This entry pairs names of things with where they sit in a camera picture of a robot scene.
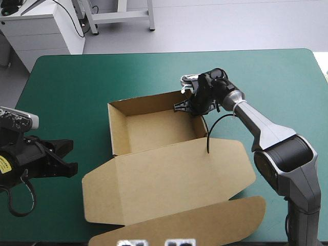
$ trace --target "green table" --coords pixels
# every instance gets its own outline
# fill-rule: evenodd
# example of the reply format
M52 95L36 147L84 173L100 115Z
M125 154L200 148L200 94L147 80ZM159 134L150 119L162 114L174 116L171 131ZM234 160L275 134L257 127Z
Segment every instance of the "green table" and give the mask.
M71 179L32 180L38 205L25 218L9 214L6 194L1 193L0 241L87 241L118 228L85 221L81 189L83 176L112 157L107 102L179 90L182 75L215 67L227 71L250 104L274 122L295 129L319 153L323 194L319 238L328 240L328 86L311 51L294 49L40 58L17 109L40 117L39 130L31 134L74 140L74 151L66 160L78 162L79 173ZM212 112L206 120L211 125L218 117ZM213 137L240 140L253 160L252 135L238 119L223 120ZM255 183L238 197L261 195L267 211L260 228L247 240L286 241L287 204L256 173ZM17 209L29 208L24 186L15 187L13 195Z

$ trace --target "box flap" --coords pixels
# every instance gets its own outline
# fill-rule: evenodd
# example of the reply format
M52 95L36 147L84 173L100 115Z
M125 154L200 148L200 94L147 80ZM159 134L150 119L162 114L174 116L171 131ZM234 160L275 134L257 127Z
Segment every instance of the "box flap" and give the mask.
M83 178L87 221L118 223L121 211L119 224L127 226L226 201L255 181L242 143L211 138L211 149L200 138L118 156L95 169Z
M169 238L195 238L200 246L224 245L251 235L264 213L262 197L226 201L107 232L91 238L89 246L116 245L119 240L133 239L164 245Z
M116 159L111 159L82 179L87 221L102 221L105 216L112 224L124 224L115 162Z

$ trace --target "cardboard box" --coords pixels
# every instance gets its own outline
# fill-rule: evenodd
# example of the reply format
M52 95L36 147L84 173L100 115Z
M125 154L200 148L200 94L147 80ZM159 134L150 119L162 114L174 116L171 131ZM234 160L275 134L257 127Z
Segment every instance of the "cardboard box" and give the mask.
M88 222L132 225L227 201L255 181L242 143L174 112L178 92L108 104L115 158L83 178Z
M225 245L251 235L264 213L262 197L225 201L107 232L91 238L89 246L116 246L119 240L134 239L164 246L169 238L194 238L197 246Z

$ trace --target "white desk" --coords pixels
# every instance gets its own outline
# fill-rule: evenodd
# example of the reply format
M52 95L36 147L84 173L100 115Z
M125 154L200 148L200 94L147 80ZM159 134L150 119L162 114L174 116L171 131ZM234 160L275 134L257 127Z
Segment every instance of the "white desk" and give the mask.
M1 16L0 29L31 72L36 60L43 55L82 54L85 39L77 35L66 11L47 0L23 16L20 14L35 0L27 0L13 15ZM82 34L71 1L59 1L70 12Z

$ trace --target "white floor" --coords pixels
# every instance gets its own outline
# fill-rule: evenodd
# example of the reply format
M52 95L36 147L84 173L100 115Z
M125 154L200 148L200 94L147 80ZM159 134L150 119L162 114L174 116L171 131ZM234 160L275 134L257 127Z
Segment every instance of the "white floor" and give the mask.
M101 12L115 1L91 0ZM144 8L147 0L130 0ZM85 54L308 48L328 52L328 0L153 0L148 22L99 25L86 35ZM28 73L14 60L0 70L0 105L15 107Z

